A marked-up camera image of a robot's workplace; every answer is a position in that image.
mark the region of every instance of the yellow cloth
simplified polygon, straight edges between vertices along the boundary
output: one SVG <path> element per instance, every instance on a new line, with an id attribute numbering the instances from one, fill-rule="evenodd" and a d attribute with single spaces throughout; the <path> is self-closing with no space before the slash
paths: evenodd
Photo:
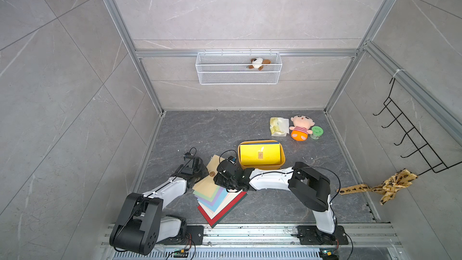
<path id="1" fill-rule="evenodd" d="M 223 158 L 220 158 L 217 155 L 213 155 L 213 157 L 211 158 L 210 162 L 207 165 L 209 176 L 206 176 L 204 179 L 200 180 L 194 185 L 193 189 L 195 191 L 209 198 L 212 197 L 213 193 L 217 190 L 217 187 L 218 187 L 213 182 L 213 177 L 217 174 L 217 167 L 218 167 L 218 164 L 220 164 L 220 159 L 224 160 Z"/>
<path id="2" fill-rule="evenodd" d="M 407 169 L 403 169 L 393 176 L 389 177 L 382 184 L 369 188 L 366 184 L 359 184 L 341 188 L 339 194 L 352 194 L 361 192 L 375 192 L 383 195 L 380 200 L 380 205 L 385 204 L 387 201 L 393 199 L 396 196 L 396 192 L 403 188 L 407 188 L 412 185 L 412 181 L 417 179 L 419 176 L 409 172 Z"/>

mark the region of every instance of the green paper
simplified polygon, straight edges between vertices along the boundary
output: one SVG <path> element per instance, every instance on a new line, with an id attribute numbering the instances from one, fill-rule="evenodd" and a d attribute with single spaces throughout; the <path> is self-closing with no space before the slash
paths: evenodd
<path id="1" fill-rule="evenodd" d="M 211 197 L 207 197 L 207 196 L 205 196 L 205 195 L 199 193 L 199 192 L 196 191 L 196 190 L 194 190 L 193 194 L 196 195 L 196 196 L 199 196 L 199 197 L 201 197 L 201 198 L 203 198 L 203 199 L 205 199 L 205 200 L 207 200 L 207 201 L 209 201 L 209 202 L 212 202 L 213 199 L 215 199 L 215 196 L 217 195 L 219 189 L 220 189 L 220 186 L 217 185 L 217 188 L 215 189 L 215 192 L 213 192 L 213 194 L 212 194 Z"/>

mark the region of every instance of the green lid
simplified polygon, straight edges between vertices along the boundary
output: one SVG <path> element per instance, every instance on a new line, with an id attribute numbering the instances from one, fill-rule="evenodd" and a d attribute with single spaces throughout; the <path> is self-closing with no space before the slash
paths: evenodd
<path id="1" fill-rule="evenodd" d="M 314 127 L 311 128 L 311 130 L 313 131 L 313 135 L 315 136 L 322 136 L 322 134 L 324 134 L 324 131 L 321 129 L 321 127 L 315 125 Z"/>

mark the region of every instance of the black wire rack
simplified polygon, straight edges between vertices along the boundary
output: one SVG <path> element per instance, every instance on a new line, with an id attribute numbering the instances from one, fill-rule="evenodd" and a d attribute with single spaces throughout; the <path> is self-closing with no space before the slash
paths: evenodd
<path id="1" fill-rule="evenodd" d="M 435 150 L 430 146 L 430 144 L 428 143 L 428 141 L 424 138 L 424 136 L 422 136 L 422 134 L 420 133 L 420 131 L 414 126 L 414 124 L 409 120 L 409 118 L 403 113 L 403 111 L 400 109 L 400 107 L 398 107 L 398 105 L 393 101 L 393 99 L 392 99 L 390 96 L 391 96 L 391 91 L 393 90 L 393 86 L 395 85 L 395 80 L 396 80 L 395 78 L 392 78 L 391 81 L 389 82 L 389 84 L 391 84 L 391 88 L 390 88 L 390 92 L 389 92 L 389 94 L 388 94 L 387 99 L 384 101 L 384 106 L 385 106 L 385 107 L 380 111 L 380 113 L 378 113 L 378 114 L 374 114 L 374 113 L 373 113 L 373 115 L 378 116 L 378 115 L 381 114 L 385 109 L 388 110 L 389 113 L 393 116 L 394 120 L 393 120 L 388 126 L 383 126 L 383 125 L 382 125 L 382 128 L 386 129 L 386 128 L 388 128 L 389 126 L 391 126 L 391 124 L 393 124 L 394 122 L 396 122 L 396 123 L 399 124 L 399 126 L 401 127 L 401 129 L 404 131 L 404 136 L 402 137 L 401 141 L 400 141 L 399 143 L 393 143 L 394 145 L 396 145 L 396 146 L 401 145 L 401 144 L 403 143 L 405 137 L 408 137 L 408 138 L 411 140 L 411 142 L 412 142 L 412 144 L 414 145 L 414 147 L 415 147 L 416 150 L 413 151 L 412 153 L 408 154 L 407 156 L 401 156 L 401 158 L 408 158 L 408 157 L 412 156 L 412 155 L 415 154 L 415 153 L 419 153 L 419 154 L 422 156 L 422 158 L 425 160 L 425 162 L 427 163 L 427 165 L 429 166 L 429 169 L 427 169 L 427 170 L 425 170 L 424 172 L 420 173 L 419 176 L 422 175 L 422 174 L 425 174 L 425 173 L 428 172 L 428 171 L 433 171 L 434 173 L 439 173 L 439 172 L 442 172 L 442 171 L 447 170 L 447 169 L 449 169 L 449 168 L 452 168 L 452 167 L 455 166 L 455 165 L 458 165 L 458 164 L 462 163 L 462 161 L 460 161 L 460 162 L 458 162 L 458 163 L 455 163 L 454 165 L 448 166 L 448 165 L 440 158 L 440 156 L 438 155 L 438 153 L 436 153 Z M 390 104 L 393 104 L 393 105 L 395 106 L 395 108 L 399 111 L 399 114 L 398 114 L 398 115 L 395 115 L 394 113 L 391 112 L 391 110 L 390 110 L 390 108 L 389 108 L 389 105 L 390 105 Z M 403 127 L 404 123 L 403 123 L 403 122 L 400 122 L 400 118 L 401 118 L 402 120 L 405 120 L 405 119 L 406 119 L 407 122 L 409 122 L 409 124 L 410 124 L 412 127 L 411 127 L 409 130 L 406 130 L 406 129 Z M 416 132 L 419 134 L 419 136 L 422 138 L 422 140 L 423 140 L 423 144 L 422 144 L 420 147 L 417 146 L 417 144 L 415 143 L 414 139 L 412 139 L 412 137 L 409 135 L 409 133 L 410 133 L 411 131 L 413 131 L 413 130 L 416 131 Z M 430 150 L 430 152 L 433 153 L 433 154 L 436 156 L 436 158 L 438 158 L 438 161 L 439 161 L 438 164 L 436 164 L 436 165 L 431 165 L 431 164 L 430 164 L 430 162 L 428 161 L 428 159 L 427 159 L 427 158 L 425 157 L 425 155 L 422 153 L 422 149 L 423 149 L 424 147 L 428 147 L 429 150 Z"/>

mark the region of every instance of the wire mesh basket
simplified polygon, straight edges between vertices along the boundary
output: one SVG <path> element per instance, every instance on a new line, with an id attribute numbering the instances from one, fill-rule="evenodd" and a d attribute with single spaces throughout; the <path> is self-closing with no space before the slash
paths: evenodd
<path id="1" fill-rule="evenodd" d="M 271 60 L 263 69 L 249 69 L 252 59 Z M 277 84 L 282 62 L 278 52 L 200 52 L 196 70 L 200 84 Z"/>

